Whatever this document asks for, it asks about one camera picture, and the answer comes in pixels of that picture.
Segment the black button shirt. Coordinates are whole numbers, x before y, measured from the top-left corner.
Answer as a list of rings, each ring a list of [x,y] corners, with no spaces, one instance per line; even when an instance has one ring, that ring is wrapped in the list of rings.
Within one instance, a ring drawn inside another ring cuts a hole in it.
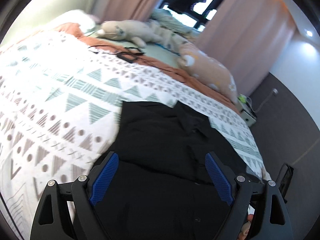
[[[258,178],[207,116],[181,102],[124,102],[110,151],[119,167],[95,211],[112,239],[212,239],[229,211],[208,175],[209,152]]]

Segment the white nightstand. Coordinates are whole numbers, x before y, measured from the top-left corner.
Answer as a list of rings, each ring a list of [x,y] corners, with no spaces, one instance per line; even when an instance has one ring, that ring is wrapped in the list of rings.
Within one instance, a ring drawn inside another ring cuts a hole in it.
[[[238,103],[236,105],[237,110],[240,113],[241,118],[245,121],[248,127],[253,126],[257,121],[257,115],[253,111],[248,97],[239,94]]]

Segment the patterned bedspread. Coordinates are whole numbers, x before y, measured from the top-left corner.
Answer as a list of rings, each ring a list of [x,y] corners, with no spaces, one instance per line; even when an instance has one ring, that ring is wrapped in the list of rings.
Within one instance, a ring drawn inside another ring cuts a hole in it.
[[[185,103],[208,116],[250,171],[270,177],[229,98],[157,59],[127,63],[119,50],[76,23],[1,48],[1,215],[15,239],[30,237],[48,181],[87,174],[111,145],[124,101]]]

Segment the peach patterned pillow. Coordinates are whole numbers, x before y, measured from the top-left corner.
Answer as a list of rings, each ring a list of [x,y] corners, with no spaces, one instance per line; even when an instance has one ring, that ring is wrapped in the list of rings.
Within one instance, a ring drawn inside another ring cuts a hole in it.
[[[177,63],[180,68],[237,104],[238,93],[234,77],[222,63],[209,57],[192,43],[180,45],[179,54]]]

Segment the beige plush toy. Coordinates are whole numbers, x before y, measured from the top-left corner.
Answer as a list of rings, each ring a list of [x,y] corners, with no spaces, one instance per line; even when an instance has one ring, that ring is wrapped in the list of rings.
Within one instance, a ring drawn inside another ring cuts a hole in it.
[[[129,41],[139,48],[145,48],[147,43],[163,41],[151,26],[135,20],[106,21],[101,24],[97,35],[114,41]]]

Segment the white pillow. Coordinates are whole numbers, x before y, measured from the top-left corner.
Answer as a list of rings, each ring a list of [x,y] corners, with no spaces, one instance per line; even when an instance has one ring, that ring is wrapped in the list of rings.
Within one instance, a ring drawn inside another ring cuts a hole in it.
[[[62,25],[64,23],[77,23],[83,33],[90,32],[96,26],[94,18],[79,9],[65,12],[52,20],[52,24],[55,25]]]

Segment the crumpled floral blanket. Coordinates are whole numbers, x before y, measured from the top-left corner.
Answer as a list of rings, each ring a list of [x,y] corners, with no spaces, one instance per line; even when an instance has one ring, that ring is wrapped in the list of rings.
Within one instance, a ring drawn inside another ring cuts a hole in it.
[[[149,19],[150,27],[162,38],[163,48],[178,54],[179,47],[185,43],[194,43],[200,32],[179,22],[164,9],[154,9]]]

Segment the right pink curtain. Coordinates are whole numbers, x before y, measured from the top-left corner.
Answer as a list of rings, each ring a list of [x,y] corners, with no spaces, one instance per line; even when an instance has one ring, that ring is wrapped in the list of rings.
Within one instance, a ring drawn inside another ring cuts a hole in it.
[[[296,24],[283,0],[223,0],[195,45],[251,95],[290,42]]]

